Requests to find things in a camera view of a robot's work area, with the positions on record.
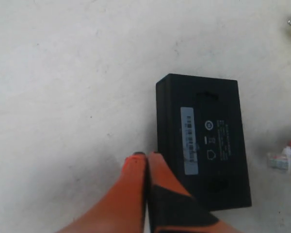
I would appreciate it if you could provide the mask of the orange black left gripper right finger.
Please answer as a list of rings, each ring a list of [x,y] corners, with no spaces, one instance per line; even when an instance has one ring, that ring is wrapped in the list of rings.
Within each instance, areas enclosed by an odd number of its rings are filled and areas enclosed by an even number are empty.
[[[238,233],[201,208],[177,180],[160,153],[148,156],[149,222],[152,233]]]

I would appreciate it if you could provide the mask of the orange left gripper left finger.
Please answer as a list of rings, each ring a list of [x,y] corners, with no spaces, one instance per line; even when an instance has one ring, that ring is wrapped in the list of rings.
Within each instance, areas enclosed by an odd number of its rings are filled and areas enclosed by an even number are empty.
[[[137,152],[125,159],[119,179],[87,213],[61,233],[142,233],[146,213],[147,158]]]

